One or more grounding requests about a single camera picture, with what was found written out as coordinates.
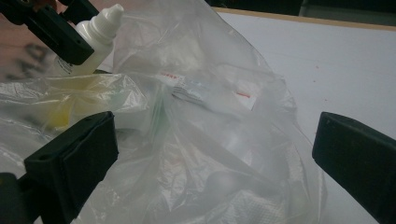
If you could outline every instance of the plastic packaging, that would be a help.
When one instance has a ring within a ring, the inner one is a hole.
[[[204,1],[122,3],[130,7],[115,39],[113,72],[119,78],[100,75],[92,82],[107,86],[107,94],[59,88],[82,77],[0,87],[0,106],[8,108],[0,108],[0,120],[44,136],[56,134],[42,128],[49,124],[43,108],[60,108],[51,105],[54,95],[88,94],[98,99],[91,104],[98,110],[120,103],[110,107],[119,159],[75,223],[319,223],[322,173],[296,124],[284,80]],[[140,100],[110,97],[127,89],[124,83]],[[38,124],[22,119],[40,114]],[[25,138],[35,135],[26,132]],[[14,145],[5,147],[14,152]],[[6,159],[0,157],[0,164]]]
[[[0,83],[0,119],[50,135],[107,110],[116,115],[117,128],[147,132],[150,123],[146,116],[152,114],[152,105],[151,96],[144,95],[125,75],[42,77]]]
[[[76,30],[94,49],[94,53],[81,65],[67,63],[60,57],[56,57],[55,72],[61,76],[92,74],[114,48],[113,39],[120,28],[123,11],[123,7],[116,4],[103,9],[90,21],[80,22]]]

